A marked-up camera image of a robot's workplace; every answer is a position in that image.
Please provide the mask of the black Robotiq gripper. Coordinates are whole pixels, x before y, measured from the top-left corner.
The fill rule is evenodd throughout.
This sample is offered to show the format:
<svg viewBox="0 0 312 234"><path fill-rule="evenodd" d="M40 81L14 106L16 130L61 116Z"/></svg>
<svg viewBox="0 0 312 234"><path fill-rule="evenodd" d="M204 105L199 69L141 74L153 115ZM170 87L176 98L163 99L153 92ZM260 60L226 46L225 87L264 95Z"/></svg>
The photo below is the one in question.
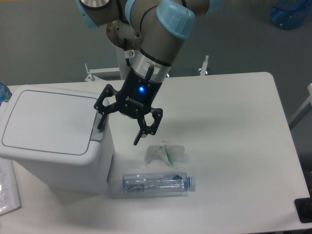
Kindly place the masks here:
<svg viewBox="0 0 312 234"><path fill-rule="evenodd" d="M149 67L145 77L139 76L134 69L130 69L127 78L124 81L122 88L117 92L112 85L107 84L97 101L94 108L99 114L102 114L97 128L100 130L105 118L116 111L137 119L140 130L134 140L134 145L137 145L141 138L148 134L155 135L163 117L163 109L151 108L151 105L162 85L162 83L151 80L154 67ZM105 106L103 101L105 98L116 96L116 102ZM151 126L147 126L145 115L152 114L154 122Z"/></svg>

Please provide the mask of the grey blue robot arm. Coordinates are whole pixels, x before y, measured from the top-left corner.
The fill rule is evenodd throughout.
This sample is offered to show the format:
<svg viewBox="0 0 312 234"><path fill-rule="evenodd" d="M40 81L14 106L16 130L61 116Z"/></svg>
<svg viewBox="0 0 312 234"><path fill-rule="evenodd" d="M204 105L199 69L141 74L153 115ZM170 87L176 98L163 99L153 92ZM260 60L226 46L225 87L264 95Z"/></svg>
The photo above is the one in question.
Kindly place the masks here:
<svg viewBox="0 0 312 234"><path fill-rule="evenodd" d="M222 5L220 0L78 0L82 16L90 27L115 20L131 26L141 38L134 61L120 90L106 85L94 108L102 115L101 128L114 112L136 119L140 130L135 138L157 132L163 110L152 103L190 35L197 16Z"/></svg>

